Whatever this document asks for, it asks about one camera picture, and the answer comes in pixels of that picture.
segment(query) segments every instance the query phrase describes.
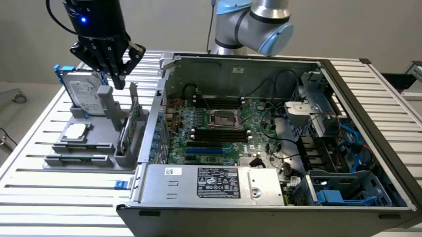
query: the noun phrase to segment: gray robot arm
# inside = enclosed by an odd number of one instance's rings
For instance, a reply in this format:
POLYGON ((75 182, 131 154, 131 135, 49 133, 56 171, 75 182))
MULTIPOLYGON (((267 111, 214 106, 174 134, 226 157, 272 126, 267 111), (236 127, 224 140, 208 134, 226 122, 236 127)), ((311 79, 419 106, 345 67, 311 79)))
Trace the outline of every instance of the gray robot arm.
POLYGON ((219 1, 211 53, 246 55, 248 47, 264 56, 276 55, 294 32, 287 4, 288 0, 219 1))

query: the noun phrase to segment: motherboard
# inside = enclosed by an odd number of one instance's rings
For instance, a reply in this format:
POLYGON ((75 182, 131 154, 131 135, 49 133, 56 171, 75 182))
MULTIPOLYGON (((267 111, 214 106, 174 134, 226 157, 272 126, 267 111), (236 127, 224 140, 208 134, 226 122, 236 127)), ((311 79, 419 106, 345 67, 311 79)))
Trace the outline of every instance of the motherboard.
POLYGON ((250 166, 276 146, 274 117, 264 100, 171 100, 166 109, 168 164, 250 166))

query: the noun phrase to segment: gray floor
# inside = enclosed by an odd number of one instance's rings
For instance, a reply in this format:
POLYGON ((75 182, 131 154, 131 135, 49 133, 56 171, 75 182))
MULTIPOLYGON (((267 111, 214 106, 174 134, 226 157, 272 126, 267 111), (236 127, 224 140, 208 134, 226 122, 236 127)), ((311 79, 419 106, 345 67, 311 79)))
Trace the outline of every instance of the gray floor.
MULTIPOLYGON (((0 82, 1 92, 17 87, 27 96, 27 103, 16 104, 11 101, 0 107, 0 127, 7 130, 16 142, 24 137, 61 85, 0 82)), ((8 154, 0 150, 0 165, 7 157, 8 154)))

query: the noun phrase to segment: aluminum profile table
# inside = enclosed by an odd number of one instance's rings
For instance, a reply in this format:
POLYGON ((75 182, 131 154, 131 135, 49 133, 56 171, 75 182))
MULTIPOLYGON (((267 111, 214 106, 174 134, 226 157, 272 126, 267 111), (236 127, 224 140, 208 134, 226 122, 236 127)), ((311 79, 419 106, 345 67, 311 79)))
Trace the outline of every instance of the aluminum profile table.
MULTIPOLYGON (((163 52, 148 51, 127 82, 138 84, 139 101, 151 108, 160 80, 163 52)), ((422 119, 371 65, 358 59, 330 59, 391 147, 422 185, 422 119)), ((130 108, 128 88, 113 91, 130 108)), ((131 231, 115 212, 128 190, 115 190, 127 171, 43 170, 44 155, 71 117, 69 97, 60 89, 0 168, 0 236, 128 237, 131 231)), ((419 237, 422 224, 393 229, 377 237, 419 237)))

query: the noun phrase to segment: warning label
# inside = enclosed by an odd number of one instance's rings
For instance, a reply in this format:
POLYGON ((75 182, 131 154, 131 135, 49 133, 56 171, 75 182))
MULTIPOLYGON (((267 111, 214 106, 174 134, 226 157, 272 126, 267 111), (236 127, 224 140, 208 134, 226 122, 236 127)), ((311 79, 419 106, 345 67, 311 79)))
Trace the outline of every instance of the warning label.
POLYGON ((239 174, 235 168, 198 168, 199 198, 240 198, 239 174))

